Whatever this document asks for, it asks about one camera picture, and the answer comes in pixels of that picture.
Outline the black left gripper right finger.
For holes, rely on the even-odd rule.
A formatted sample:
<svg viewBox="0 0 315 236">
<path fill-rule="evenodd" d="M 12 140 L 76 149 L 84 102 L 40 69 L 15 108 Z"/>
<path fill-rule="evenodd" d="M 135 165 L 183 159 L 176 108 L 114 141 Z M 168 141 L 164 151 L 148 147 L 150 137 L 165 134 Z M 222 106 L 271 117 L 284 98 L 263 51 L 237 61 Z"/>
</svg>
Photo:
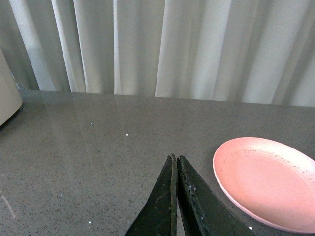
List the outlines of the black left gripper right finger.
<svg viewBox="0 0 315 236">
<path fill-rule="evenodd" d="M 184 156 L 177 158 L 178 201 L 187 236 L 253 236 Z"/>
</svg>

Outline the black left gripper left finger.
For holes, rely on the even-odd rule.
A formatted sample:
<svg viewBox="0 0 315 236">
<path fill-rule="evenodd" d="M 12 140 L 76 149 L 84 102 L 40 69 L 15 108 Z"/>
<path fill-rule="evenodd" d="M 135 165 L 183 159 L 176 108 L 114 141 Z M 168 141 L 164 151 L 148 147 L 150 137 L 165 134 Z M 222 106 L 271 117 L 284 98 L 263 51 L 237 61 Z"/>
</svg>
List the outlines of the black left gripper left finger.
<svg viewBox="0 0 315 236">
<path fill-rule="evenodd" d="M 177 234 L 178 168 L 174 154 L 167 160 L 149 198 L 126 232 L 127 236 L 175 236 Z"/>
</svg>

